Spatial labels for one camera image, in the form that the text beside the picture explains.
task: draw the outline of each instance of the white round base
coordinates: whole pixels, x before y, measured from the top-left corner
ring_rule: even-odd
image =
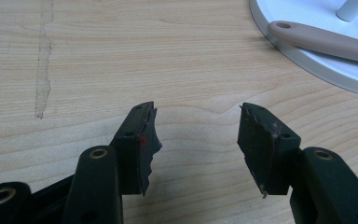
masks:
[[[267,27],[272,21],[294,21],[358,39],[358,16],[343,21],[336,11],[345,0],[250,0],[254,20],[264,36],[286,57],[316,77],[358,92],[358,62],[317,53],[278,41]]]

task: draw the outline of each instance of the black plastic arm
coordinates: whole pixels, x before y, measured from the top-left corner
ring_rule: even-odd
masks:
[[[358,223],[358,178],[338,154],[299,149],[300,137],[259,105],[244,103],[238,144],[264,196],[287,194],[296,223]]]
[[[91,147],[74,175],[31,194],[25,183],[0,184],[0,224],[123,223],[123,194],[145,195],[161,149],[153,102],[135,106],[110,146]]]

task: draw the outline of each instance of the metal grommet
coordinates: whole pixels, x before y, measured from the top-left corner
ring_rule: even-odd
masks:
[[[0,189],[0,204],[9,201],[16,194],[16,190],[10,187]]]
[[[319,159],[322,159],[322,160],[325,160],[325,161],[331,161],[333,159],[333,156],[330,153],[322,151],[320,149],[313,150],[313,153],[315,153],[315,155]]]
[[[89,154],[89,157],[92,159],[100,159],[104,156],[106,156],[107,154],[107,150],[104,148],[98,148],[98,149],[94,149],[91,151],[91,153]]]

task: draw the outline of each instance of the white pole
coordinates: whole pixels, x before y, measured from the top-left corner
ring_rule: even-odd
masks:
[[[352,21],[358,15],[358,0],[346,1],[336,15],[344,21]]]

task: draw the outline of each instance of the light wood surface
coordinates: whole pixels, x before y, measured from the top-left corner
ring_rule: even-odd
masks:
[[[262,105],[358,175],[358,94],[273,48],[248,1],[0,1],[0,183],[33,191],[107,145],[130,109],[158,108],[163,145],[125,223],[294,223],[262,199],[236,144],[242,102]]]

